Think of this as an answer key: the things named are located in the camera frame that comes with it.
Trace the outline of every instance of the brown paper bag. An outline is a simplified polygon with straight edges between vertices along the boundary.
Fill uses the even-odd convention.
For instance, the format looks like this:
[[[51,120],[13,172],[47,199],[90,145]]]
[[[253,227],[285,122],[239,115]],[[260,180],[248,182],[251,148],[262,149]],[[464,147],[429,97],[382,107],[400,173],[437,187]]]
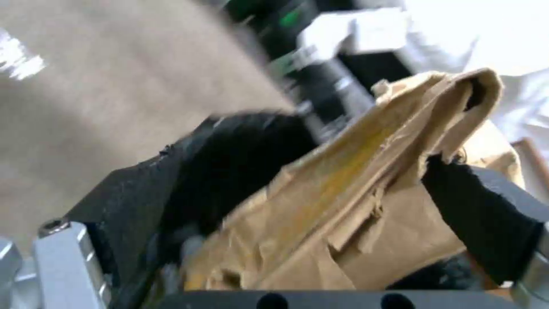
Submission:
[[[226,218],[185,289],[380,289],[463,249],[419,180],[482,125],[499,79],[425,73],[374,90],[373,110]]]

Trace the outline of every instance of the hole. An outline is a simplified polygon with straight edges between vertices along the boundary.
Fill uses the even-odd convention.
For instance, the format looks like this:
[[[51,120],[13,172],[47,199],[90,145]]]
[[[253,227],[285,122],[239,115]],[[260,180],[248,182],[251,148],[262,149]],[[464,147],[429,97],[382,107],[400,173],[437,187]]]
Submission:
[[[387,294],[381,299],[382,309],[415,309],[412,301],[402,294]]]
[[[49,222],[44,223],[43,228],[47,230],[53,230],[60,227],[62,224],[63,224],[63,221],[61,221],[61,219],[53,219]]]
[[[269,293],[259,299],[256,309],[288,309],[288,301],[280,294]]]

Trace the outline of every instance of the black fabric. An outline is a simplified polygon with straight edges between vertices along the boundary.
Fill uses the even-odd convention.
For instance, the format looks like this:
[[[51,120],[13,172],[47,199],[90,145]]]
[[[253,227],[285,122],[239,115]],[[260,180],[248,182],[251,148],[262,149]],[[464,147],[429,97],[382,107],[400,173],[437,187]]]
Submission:
[[[432,157],[422,179],[444,221],[496,284],[515,281],[549,208],[502,174]]]
[[[203,234],[211,233],[281,166],[314,147],[298,117],[210,118],[158,156],[109,174],[66,216],[87,225],[103,271],[113,275],[116,288],[140,269],[176,259],[177,246],[165,244],[179,228],[196,224]],[[157,233],[158,242],[151,244]],[[145,250],[155,252],[155,245],[154,261],[142,267]]]

